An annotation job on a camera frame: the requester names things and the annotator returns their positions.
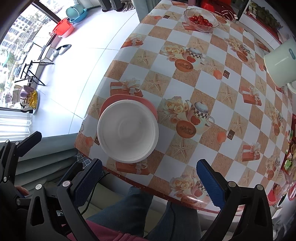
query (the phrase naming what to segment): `white pitcher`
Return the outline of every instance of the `white pitcher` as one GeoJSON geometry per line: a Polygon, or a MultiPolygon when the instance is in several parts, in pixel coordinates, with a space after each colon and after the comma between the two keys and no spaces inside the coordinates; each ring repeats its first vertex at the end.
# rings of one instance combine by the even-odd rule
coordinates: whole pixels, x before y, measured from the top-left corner
{"type": "Polygon", "coordinates": [[[296,80],[296,42],[288,39],[274,51],[264,56],[266,70],[278,87],[285,85],[296,94],[292,86],[296,80]]]}

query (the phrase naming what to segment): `person's leg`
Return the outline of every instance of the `person's leg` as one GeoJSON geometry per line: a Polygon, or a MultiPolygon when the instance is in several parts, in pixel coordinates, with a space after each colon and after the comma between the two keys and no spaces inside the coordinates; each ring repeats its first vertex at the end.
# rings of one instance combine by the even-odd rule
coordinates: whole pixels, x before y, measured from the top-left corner
{"type": "Polygon", "coordinates": [[[197,211],[171,202],[155,228],[145,237],[149,241],[198,241],[201,238],[197,211]]]}
{"type": "Polygon", "coordinates": [[[131,187],[122,200],[87,220],[115,231],[143,237],[146,215],[152,199],[153,195],[131,187]]]}
{"type": "Polygon", "coordinates": [[[121,11],[123,9],[123,4],[120,0],[110,0],[110,2],[114,10],[121,11]]]}
{"type": "Polygon", "coordinates": [[[102,11],[103,12],[107,12],[111,9],[111,3],[110,3],[110,0],[99,0],[99,3],[102,7],[102,11]]]}

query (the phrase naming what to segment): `white sheer curtain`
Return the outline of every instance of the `white sheer curtain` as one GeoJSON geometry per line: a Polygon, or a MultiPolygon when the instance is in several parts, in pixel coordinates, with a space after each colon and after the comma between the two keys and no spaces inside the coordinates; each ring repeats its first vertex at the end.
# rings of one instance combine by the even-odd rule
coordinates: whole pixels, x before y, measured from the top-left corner
{"type": "Polygon", "coordinates": [[[0,142],[23,140],[30,135],[31,114],[0,110],[0,142]]]}

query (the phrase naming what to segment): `pink plate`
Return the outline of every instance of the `pink plate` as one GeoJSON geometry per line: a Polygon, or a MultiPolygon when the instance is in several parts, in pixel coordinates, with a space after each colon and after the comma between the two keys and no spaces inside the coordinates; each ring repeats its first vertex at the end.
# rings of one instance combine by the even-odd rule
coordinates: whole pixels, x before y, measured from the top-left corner
{"type": "Polygon", "coordinates": [[[100,110],[100,116],[103,113],[103,111],[111,104],[113,104],[116,101],[119,100],[135,100],[143,105],[145,105],[149,110],[151,110],[152,114],[155,116],[157,120],[157,111],[154,107],[154,105],[147,99],[138,97],[138,96],[132,96],[132,95],[124,95],[124,94],[117,94],[117,95],[112,95],[109,98],[107,98],[104,103],[102,104],[101,110],[100,110]]]}

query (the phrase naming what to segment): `pitcher handle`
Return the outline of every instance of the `pitcher handle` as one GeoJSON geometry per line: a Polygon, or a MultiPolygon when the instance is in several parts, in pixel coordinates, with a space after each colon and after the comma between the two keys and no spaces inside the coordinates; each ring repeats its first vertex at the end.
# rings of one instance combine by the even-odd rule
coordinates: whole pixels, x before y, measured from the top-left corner
{"type": "Polygon", "coordinates": [[[296,89],[292,86],[292,83],[287,83],[287,86],[292,93],[296,94],[296,89]]]}

